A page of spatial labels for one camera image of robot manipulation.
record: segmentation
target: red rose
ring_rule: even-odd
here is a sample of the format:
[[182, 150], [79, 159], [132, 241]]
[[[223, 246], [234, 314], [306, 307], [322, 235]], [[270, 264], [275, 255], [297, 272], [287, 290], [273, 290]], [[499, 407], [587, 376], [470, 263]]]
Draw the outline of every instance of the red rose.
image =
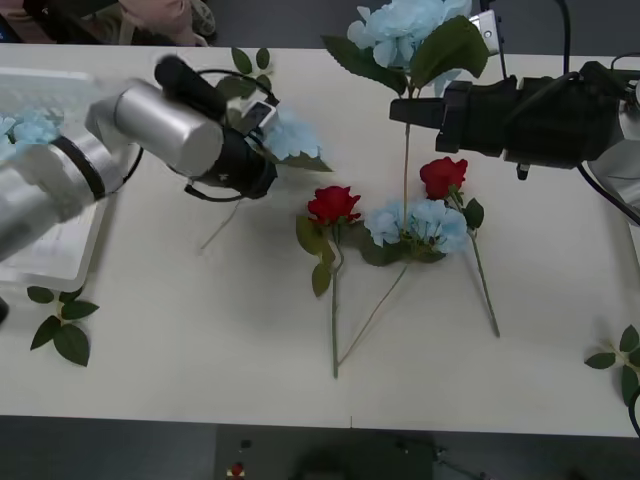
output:
[[466, 160], [455, 163], [450, 157], [427, 163], [420, 169], [420, 178], [426, 186], [427, 197], [440, 200], [449, 195], [451, 185], [461, 188], [468, 165], [469, 162]]
[[316, 198], [309, 202], [308, 208], [317, 218], [311, 220], [322, 225], [333, 225], [342, 217], [346, 218], [347, 222], [360, 218], [359, 213], [351, 214], [356, 202], [360, 200], [360, 195], [352, 197], [349, 190], [351, 187], [327, 187], [316, 190]]

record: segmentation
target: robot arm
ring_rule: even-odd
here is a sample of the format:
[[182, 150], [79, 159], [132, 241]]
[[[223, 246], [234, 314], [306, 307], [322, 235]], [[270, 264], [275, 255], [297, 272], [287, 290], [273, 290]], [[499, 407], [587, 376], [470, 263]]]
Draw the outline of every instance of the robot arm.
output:
[[[223, 125], [224, 97], [177, 57], [158, 64], [156, 79], [162, 90], [132, 80], [89, 108], [86, 130], [33, 145], [2, 164], [0, 261], [116, 192], [124, 174], [113, 153], [132, 142], [190, 183], [231, 188], [240, 197], [266, 195], [275, 166], [243, 133]], [[264, 129], [274, 114], [275, 105], [257, 102], [245, 117], [247, 132]]]

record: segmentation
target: light blue flower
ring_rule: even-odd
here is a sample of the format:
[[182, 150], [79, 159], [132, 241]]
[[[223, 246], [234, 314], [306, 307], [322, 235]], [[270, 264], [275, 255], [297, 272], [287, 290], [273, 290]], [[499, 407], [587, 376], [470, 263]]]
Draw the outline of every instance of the light blue flower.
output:
[[467, 246], [467, 221], [457, 210], [448, 208], [444, 200], [412, 202], [410, 231], [425, 244], [442, 253], [464, 250]]
[[264, 145], [280, 160], [301, 153], [311, 158], [320, 156], [320, 142], [311, 126], [299, 121], [292, 111], [278, 108], [278, 118], [267, 132]]
[[56, 125], [49, 120], [44, 112], [28, 109], [17, 115], [18, 123], [13, 127], [13, 136], [16, 145], [20, 144], [47, 144], [55, 140], [59, 131]]
[[392, 0], [371, 13], [358, 7], [362, 20], [353, 22], [347, 37], [358, 48], [373, 48], [382, 67], [408, 68], [417, 48], [446, 20], [471, 13], [471, 0]]
[[[379, 247], [400, 241], [404, 223], [404, 207], [396, 202], [367, 215], [364, 226]], [[407, 206], [409, 234], [441, 253], [454, 253], [467, 246], [467, 221], [444, 200], [420, 200]]]
[[364, 219], [364, 226], [371, 233], [373, 242], [379, 247], [382, 247], [384, 242], [398, 243], [402, 231], [403, 216], [402, 202], [392, 203], [367, 215]]
[[14, 117], [0, 116], [0, 161], [26, 150], [29, 145], [48, 144], [60, 135], [46, 111], [29, 108]]

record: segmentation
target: white tray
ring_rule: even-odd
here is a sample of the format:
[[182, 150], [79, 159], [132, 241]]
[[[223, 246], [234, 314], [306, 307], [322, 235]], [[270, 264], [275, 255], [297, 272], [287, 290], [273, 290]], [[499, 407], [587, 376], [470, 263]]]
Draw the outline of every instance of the white tray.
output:
[[[85, 73], [0, 68], [0, 114], [45, 108], [64, 118], [61, 130], [83, 123], [89, 105], [102, 95]], [[0, 263], [0, 281], [74, 291], [85, 281], [106, 202], [47, 232], [33, 245]]]

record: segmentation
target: floor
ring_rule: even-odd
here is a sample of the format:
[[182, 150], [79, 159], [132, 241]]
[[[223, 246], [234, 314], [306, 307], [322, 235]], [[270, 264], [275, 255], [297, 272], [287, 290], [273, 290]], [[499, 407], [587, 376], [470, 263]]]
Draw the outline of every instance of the floor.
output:
[[[299, 459], [319, 447], [341, 449], [366, 471], [354, 480], [574, 480], [574, 469], [584, 480], [634, 480], [640, 471], [637, 439], [29, 417], [0, 417], [0, 432], [2, 480], [225, 480], [238, 461], [247, 480], [286, 480], [300, 478]], [[434, 444], [458, 471], [432, 467]]]
[[[320, 35], [344, 35], [356, 6], [385, 0], [208, 0], [218, 23], [217, 46], [320, 48]], [[637, 0], [567, 0], [574, 55], [616, 55], [640, 50]], [[562, 23], [552, 0], [499, 0], [507, 53], [560, 54]], [[322, 435], [341, 435], [323, 432]], [[211, 480], [222, 478], [239, 441], [260, 438], [280, 452], [266, 457], [254, 444], [248, 479], [284, 479], [292, 439], [311, 442], [317, 431], [197, 424], [0, 417], [2, 480]], [[500, 480], [560, 480], [572, 466], [588, 480], [638, 478], [638, 440], [573, 437], [436, 434], [452, 461]], [[462, 480], [444, 468], [436, 480]]]

